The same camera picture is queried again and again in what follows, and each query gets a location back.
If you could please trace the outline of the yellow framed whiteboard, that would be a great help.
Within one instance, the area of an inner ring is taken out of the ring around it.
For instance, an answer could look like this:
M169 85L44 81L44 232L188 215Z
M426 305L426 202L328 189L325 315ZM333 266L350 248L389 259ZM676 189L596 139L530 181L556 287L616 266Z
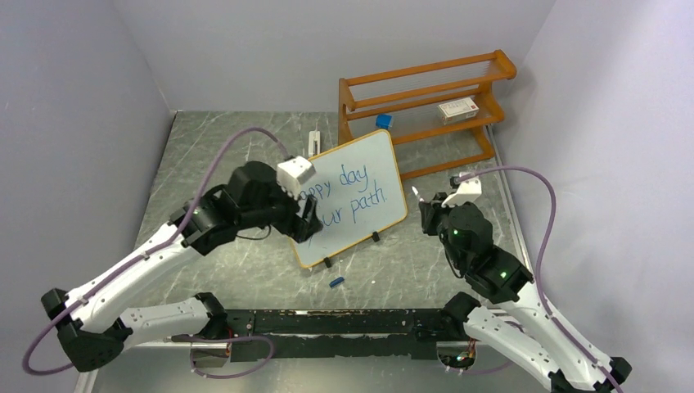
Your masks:
M302 187L318 200L322 230L292 242L299 266L321 264L408 215L390 133L378 129L310 159L316 174Z

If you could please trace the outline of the blue marker cap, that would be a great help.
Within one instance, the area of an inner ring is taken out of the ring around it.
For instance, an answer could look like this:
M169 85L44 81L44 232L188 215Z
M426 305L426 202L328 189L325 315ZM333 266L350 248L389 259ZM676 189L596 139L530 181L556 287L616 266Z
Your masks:
M343 283L344 281L345 281L345 279L343 277L338 277L329 283L329 287L330 288L336 287L336 286L340 285L341 283Z

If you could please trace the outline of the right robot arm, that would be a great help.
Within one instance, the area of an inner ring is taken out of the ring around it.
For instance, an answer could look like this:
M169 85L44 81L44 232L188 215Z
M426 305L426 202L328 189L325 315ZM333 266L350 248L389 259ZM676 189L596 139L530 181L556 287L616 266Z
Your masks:
M482 341L524 369L550 392L612 392L633 368L591 344L539 295L533 274L493 242L493 225L471 202L448 207L446 194L420 200L424 234L441 242L457 278L512 316L522 329L502 321L477 299L456 294L441 310L441 326L453 339Z

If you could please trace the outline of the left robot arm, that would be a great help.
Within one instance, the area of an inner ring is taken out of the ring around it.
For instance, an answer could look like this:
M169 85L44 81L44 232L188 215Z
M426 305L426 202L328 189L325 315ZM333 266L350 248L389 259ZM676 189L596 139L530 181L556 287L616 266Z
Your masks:
M71 366L90 372L127 349L165 337L229 337L227 312L209 292L152 307L133 307L131 300L166 274L234 242L240 231L271 228L294 242L308 241L322 228L317 199L301 194L315 174L313 164L301 156L275 166L247 162L227 183L205 188L174 212L150 239L102 275L69 291L45 293L43 308Z

